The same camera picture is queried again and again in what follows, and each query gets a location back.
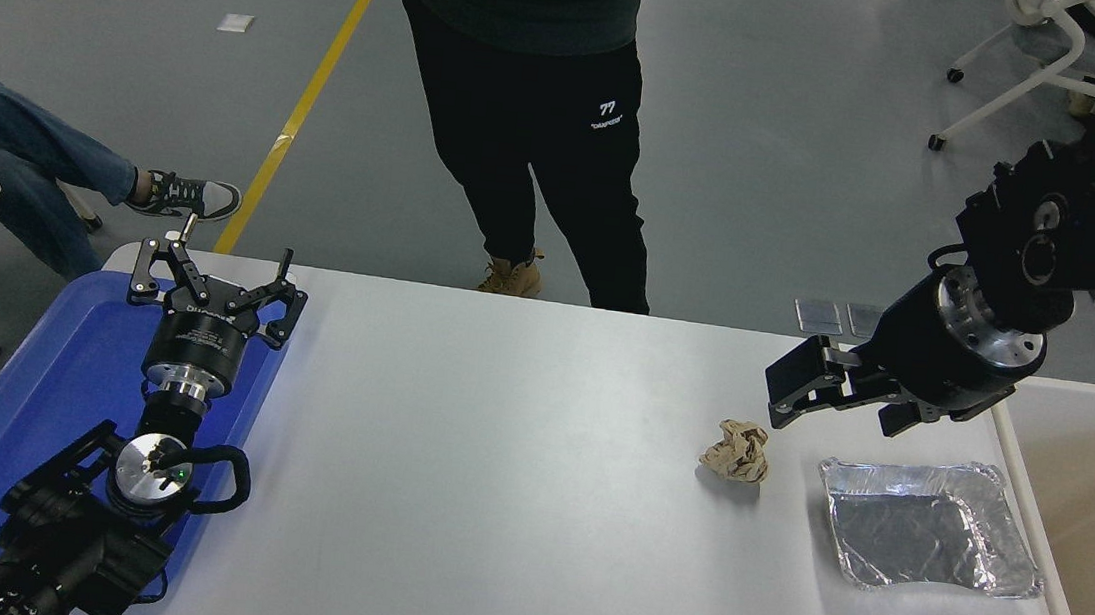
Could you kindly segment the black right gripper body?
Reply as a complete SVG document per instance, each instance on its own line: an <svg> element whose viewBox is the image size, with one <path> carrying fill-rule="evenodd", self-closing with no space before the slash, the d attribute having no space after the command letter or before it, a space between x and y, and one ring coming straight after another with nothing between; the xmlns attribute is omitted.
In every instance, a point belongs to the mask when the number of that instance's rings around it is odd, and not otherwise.
<svg viewBox="0 0 1095 615"><path fill-rule="evenodd" d="M879 416L963 422L1016 390L1023 341L996 321L973 272L936 269L889 305L855 353L897 383Z"/></svg>

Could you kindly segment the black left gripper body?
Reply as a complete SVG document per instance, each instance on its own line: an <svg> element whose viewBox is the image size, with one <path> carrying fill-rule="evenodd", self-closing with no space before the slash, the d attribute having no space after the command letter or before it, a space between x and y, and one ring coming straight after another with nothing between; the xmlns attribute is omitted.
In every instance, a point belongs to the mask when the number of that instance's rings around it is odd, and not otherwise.
<svg viewBox="0 0 1095 615"><path fill-rule="evenodd" d="M192 294L169 293L142 373L162 384L168 372L191 367L203 372L200 381L208 388L232 388L256 315L254 308L234 315L222 305L198 303Z"/></svg>

